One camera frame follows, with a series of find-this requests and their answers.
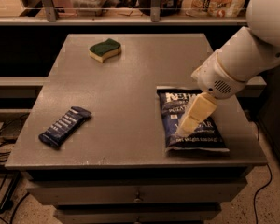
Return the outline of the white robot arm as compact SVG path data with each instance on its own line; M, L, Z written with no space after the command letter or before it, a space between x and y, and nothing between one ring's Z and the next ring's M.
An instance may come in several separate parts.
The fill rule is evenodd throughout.
M217 108L219 99L241 91L259 73L280 65L280 0L250 0L247 25L193 73L202 91L189 100L176 133L187 137Z

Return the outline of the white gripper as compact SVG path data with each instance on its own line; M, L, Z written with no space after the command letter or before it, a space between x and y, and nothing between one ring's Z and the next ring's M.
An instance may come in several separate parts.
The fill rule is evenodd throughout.
M228 99L246 85L246 81L239 81L226 71L217 50L192 72L191 77L204 92L189 99L176 129L176 134L181 137L191 135L215 112L217 99Z

